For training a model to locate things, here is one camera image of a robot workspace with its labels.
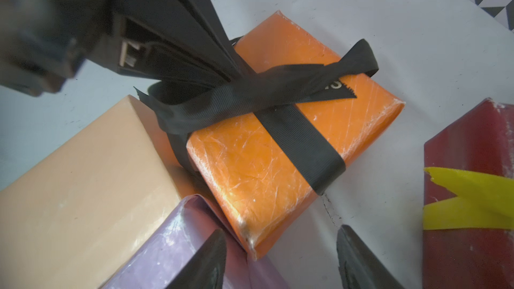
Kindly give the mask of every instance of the table surface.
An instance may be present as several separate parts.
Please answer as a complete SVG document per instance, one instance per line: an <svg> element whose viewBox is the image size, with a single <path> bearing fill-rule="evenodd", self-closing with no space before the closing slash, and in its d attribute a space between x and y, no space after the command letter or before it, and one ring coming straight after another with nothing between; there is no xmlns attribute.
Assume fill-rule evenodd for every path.
<svg viewBox="0 0 514 289"><path fill-rule="evenodd" d="M389 129L295 221L269 256L292 289L341 288L336 232L349 224L406 288L421 288L423 144L486 97L514 103L514 35L468 0L212 0L229 38L276 10L343 55L373 48L373 77L407 102ZM134 86L86 62L62 92L0 87L0 190Z"/></svg>

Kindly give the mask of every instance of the orange wrapped gift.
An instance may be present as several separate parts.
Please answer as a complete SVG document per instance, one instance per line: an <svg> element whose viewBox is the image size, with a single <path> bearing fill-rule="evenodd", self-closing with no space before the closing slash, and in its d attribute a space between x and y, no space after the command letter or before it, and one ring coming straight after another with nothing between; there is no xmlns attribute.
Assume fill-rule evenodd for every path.
<svg viewBox="0 0 514 289"><path fill-rule="evenodd" d="M283 64L340 60L280 12L240 39L235 50L257 73ZM341 83L357 98L297 107L349 165L398 116L404 102L365 74L344 76L332 88ZM187 150L254 259L266 254L317 197L253 113L194 132Z"/></svg>

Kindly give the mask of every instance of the lavender wrapping paper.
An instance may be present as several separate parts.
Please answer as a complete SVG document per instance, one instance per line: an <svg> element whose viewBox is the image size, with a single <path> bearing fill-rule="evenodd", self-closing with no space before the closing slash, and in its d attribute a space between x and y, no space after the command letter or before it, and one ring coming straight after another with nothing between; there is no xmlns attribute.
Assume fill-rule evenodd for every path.
<svg viewBox="0 0 514 289"><path fill-rule="evenodd" d="M227 236L224 289L289 288L267 257L247 256L218 209L199 195L185 197L102 288L164 289L217 228Z"/></svg>

